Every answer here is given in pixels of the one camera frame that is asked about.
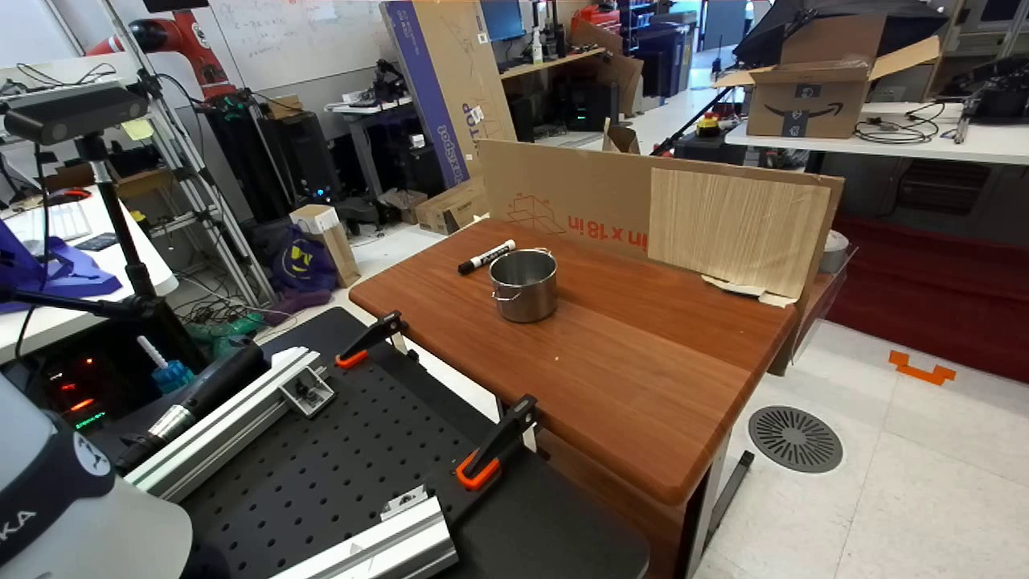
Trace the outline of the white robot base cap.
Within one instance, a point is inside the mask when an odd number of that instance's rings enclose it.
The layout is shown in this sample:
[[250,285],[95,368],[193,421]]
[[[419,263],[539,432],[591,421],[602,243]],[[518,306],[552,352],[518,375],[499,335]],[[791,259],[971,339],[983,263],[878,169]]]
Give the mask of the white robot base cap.
[[0,579],[181,579],[189,514],[0,379]]

